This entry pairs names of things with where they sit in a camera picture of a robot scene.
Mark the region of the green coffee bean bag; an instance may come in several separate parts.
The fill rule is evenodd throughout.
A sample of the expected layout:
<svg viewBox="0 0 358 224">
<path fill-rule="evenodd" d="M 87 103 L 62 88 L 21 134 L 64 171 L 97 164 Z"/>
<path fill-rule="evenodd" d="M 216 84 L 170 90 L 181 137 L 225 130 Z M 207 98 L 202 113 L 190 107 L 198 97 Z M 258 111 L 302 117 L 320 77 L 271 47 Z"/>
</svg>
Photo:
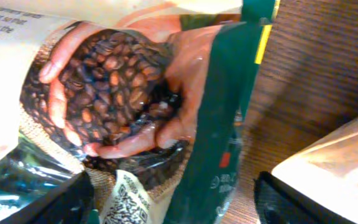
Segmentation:
<svg viewBox="0 0 358 224">
<path fill-rule="evenodd" d="M 219 223 L 278 1 L 0 1 L 0 221 L 75 175 L 87 223 Z"/>
</svg>

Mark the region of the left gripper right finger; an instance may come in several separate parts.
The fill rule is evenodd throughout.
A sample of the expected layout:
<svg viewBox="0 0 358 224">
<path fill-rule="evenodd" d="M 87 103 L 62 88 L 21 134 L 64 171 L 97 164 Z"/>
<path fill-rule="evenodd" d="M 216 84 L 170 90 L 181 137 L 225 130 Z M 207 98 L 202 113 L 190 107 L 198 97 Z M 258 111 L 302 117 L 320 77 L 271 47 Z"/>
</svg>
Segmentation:
<svg viewBox="0 0 358 224">
<path fill-rule="evenodd" d="M 254 180 L 254 204 L 261 224 L 350 224 L 267 171 Z"/>
</svg>

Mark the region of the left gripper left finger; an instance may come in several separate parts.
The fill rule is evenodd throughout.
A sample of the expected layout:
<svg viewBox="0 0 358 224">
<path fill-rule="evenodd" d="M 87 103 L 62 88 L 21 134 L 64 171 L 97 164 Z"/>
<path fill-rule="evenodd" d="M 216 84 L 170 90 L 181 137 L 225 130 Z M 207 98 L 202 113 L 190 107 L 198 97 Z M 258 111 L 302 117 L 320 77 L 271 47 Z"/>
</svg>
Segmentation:
<svg viewBox="0 0 358 224">
<path fill-rule="evenodd" d="M 0 224 L 86 224 L 94 207 L 94 187 L 86 172 L 52 189 Z"/>
</svg>

